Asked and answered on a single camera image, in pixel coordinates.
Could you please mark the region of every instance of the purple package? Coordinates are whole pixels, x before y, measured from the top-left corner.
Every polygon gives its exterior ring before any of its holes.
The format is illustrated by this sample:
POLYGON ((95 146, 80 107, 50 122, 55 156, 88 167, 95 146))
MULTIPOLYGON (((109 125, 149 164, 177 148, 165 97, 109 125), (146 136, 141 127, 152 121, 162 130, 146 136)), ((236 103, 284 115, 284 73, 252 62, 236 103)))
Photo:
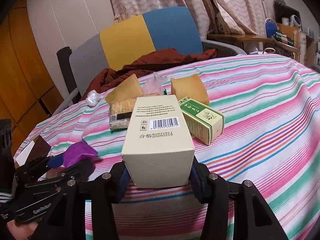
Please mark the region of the purple package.
POLYGON ((86 141, 74 143, 63 154, 63 165, 68 168, 81 160, 93 159, 98 155, 98 152, 89 146, 86 141))

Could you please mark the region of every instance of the striped tablecloth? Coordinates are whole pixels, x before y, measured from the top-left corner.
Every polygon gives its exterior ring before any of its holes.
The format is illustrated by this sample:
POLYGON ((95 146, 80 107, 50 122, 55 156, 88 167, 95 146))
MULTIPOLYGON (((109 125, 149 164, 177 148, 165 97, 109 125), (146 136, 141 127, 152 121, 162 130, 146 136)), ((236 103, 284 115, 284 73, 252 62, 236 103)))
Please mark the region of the striped tablecloth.
MULTIPOLYGON (((210 146, 193 139, 197 160, 226 180, 253 181, 289 239, 304 239, 320 214, 320 75, 275 54, 217 58, 160 72, 169 78, 194 73, 226 122, 210 146)), ((164 88, 170 91, 170 82, 164 88)), ((39 134, 53 155, 84 139, 99 153, 94 179, 121 161, 126 131, 110 133, 105 100, 94 108, 82 101, 38 124, 15 157, 39 134)), ((121 239, 198 239, 206 213, 190 185, 140 190, 130 182, 113 208, 121 239)), ((230 202, 228 239, 233 216, 230 202)), ((89 201, 86 233, 92 239, 89 201)))

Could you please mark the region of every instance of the cardboard box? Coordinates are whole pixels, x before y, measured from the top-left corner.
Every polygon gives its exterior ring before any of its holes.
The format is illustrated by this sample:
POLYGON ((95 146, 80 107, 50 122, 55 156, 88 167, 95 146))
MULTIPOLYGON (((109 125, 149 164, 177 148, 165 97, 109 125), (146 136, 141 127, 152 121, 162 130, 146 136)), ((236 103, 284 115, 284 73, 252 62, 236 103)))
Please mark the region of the cardboard box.
POLYGON ((121 152, 136 187, 188 184, 194 153, 175 95, 137 98, 121 152))
POLYGON ((185 97, 179 101, 189 131, 206 145, 223 133, 224 115, 219 111, 185 97))

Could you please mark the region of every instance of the green and cream box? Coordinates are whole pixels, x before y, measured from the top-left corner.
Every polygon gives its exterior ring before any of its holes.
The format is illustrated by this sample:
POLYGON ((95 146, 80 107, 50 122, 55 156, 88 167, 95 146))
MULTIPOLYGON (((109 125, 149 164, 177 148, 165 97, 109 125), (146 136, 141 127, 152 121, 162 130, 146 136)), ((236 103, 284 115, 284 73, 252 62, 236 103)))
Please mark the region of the green and cream box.
POLYGON ((223 133, 224 115, 219 111, 188 97, 179 100, 179 105, 190 133, 206 145, 223 133))

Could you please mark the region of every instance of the brown blanket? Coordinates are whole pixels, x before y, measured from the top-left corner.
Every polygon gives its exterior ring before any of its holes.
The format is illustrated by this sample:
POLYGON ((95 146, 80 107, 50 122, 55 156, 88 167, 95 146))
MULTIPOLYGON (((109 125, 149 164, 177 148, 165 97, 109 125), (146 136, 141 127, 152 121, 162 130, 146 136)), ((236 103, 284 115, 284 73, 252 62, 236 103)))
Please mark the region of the brown blanket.
POLYGON ((136 74, 137 78, 160 70, 189 64, 197 61, 217 57, 216 49, 209 49, 202 54, 181 55, 175 49, 161 49, 144 55, 121 70, 106 68, 102 70, 90 83, 81 100, 85 100, 91 90, 98 93, 105 92, 119 85, 123 80, 136 74))

